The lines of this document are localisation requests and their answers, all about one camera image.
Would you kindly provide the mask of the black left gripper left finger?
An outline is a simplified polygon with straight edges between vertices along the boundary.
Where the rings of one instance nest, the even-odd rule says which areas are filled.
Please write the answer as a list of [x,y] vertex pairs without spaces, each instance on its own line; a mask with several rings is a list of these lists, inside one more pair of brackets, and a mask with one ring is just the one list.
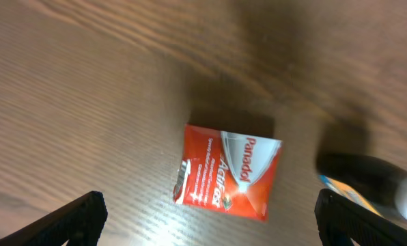
[[108,216],[103,194],[90,191],[0,239],[0,246],[97,246]]

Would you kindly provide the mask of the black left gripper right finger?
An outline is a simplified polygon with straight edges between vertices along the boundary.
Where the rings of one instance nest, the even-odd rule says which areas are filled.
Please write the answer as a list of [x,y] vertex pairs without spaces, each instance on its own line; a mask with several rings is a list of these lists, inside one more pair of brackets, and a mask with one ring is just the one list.
[[323,246],[407,246],[407,230],[322,189],[314,209]]

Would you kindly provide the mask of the dark Woods syrup bottle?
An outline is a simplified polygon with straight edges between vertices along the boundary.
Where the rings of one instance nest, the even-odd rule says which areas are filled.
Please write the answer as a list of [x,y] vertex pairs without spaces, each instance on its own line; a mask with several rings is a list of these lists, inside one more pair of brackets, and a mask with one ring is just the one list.
[[407,223],[407,171],[382,159],[322,153],[316,170],[327,188],[391,221]]

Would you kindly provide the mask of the red Panadol box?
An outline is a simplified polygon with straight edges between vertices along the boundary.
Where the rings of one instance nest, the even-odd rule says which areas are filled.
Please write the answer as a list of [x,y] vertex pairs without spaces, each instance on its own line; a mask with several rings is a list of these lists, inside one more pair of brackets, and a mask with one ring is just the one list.
[[266,221],[282,142],[186,125],[173,201]]

